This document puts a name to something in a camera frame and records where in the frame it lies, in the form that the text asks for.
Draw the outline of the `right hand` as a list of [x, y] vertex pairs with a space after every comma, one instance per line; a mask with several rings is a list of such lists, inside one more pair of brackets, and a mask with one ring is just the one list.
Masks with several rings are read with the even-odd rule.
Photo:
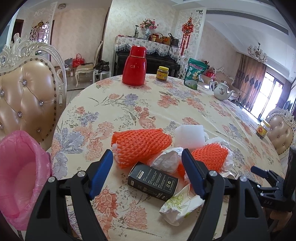
[[287, 223], [289, 222], [290, 218], [292, 217], [292, 212], [282, 212], [273, 210], [269, 216], [272, 220], [275, 221], [274, 227], [271, 229], [272, 232], [277, 232], [282, 230]]

